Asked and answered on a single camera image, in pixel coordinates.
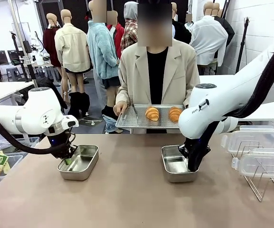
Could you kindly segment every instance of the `beige blazer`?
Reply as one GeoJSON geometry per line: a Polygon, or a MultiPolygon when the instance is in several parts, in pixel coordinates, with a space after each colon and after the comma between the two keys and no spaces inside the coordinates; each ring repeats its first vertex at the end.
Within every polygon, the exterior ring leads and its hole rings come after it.
{"type": "MultiPolygon", "coordinates": [[[[138,47],[136,43],[123,51],[119,79],[121,87],[116,103],[151,104],[146,47],[138,47]]],[[[173,39],[166,56],[161,104],[187,106],[193,87],[199,83],[194,49],[173,39]]]]}
{"type": "Polygon", "coordinates": [[[66,23],[55,35],[58,60],[64,68],[72,72],[82,72],[90,68],[86,34],[66,23]]]}

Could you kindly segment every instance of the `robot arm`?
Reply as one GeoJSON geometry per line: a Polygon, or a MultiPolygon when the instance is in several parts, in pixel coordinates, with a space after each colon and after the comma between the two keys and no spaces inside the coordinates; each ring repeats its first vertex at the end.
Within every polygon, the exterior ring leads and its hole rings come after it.
{"type": "Polygon", "coordinates": [[[70,158],[75,148],[70,145],[68,129],[77,126],[75,117],[63,116],[58,99],[50,88],[31,89],[24,106],[0,105],[0,134],[17,148],[29,153],[52,153],[56,158],[70,158]],[[51,148],[29,148],[11,136],[42,133],[48,136],[51,148]]]}
{"type": "Polygon", "coordinates": [[[235,76],[224,88],[197,85],[189,108],[179,117],[179,129],[186,137],[180,152],[188,158],[188,168],[196,171],[210,151],[208,142],[214,133],[233,130],[237,118],[253,113],[266,98],[274,82],[274,44],[235,76]]]}

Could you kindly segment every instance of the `baking tray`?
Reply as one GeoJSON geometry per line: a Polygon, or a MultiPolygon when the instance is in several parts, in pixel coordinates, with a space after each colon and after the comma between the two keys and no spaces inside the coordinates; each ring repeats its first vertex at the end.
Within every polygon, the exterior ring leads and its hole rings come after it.
{"type": "Polygon", "coordinates": [[[161,156],[166,178],[171,183],[192,182],[197,178],[197,172],[190,172],[186,159],[178,149],[178,145],[164,146],[161,148],[161,156]]]}
{"type": "Polygon", "coordinates": [[[73,154],[74,160],[67,165],[63,160],[58,170],[66,180],[84,181],[92,172],[99,158],[99,147],[94,145],[78,145],[73,154]]]}
{"type": "Polygon", "coordinates": [[[169,110],[171,107],[178,107],[184,110],[183,105],[151,105],[151,104],[135,104],[138,115],[136,117],[134,107],[129,106],[126,111],[119,116],[116,122],[118,128],[145,128],[145,129],[179,129],[178,123],[174,123],[169,119],[169,110]],[[159,111],[159,120],[151,121],[146,117],[146,109],[155,107],[159,111]]]}

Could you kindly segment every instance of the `gray hoodie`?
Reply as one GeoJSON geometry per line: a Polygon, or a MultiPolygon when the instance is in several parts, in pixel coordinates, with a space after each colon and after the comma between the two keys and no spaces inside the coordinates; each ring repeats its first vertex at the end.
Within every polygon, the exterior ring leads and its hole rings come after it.
{"type": "Polygon", "coordinates": [[[124,19],[137,20],[137,2],[128,1],[124,4],[124,19]]]}

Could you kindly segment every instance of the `dark red coat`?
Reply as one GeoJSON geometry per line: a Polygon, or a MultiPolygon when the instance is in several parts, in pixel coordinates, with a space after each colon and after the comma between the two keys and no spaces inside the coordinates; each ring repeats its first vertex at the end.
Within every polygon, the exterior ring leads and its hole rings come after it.
{"type": "Polygon", "coordinates": [[[55,44],[55,35],[58,29],[59,28],[47,28],[43,33],[43,46],[50,55],[50,62],[54,67],[61,67],[55,44]]]}
{"type": "MultiPolygon", "coordinates": [[[[112,28],[112,25],[107,25],[107,28],[108,30],[110,30],[112,28]]],[[[116,35],[115,35],[114,42],[115,42],[116,54],[117,54],[117,57],[120,58],[121,57],[120,43],[124,33],[124,28],[118,23],[115,29],[116,29],[116,35]]]]}

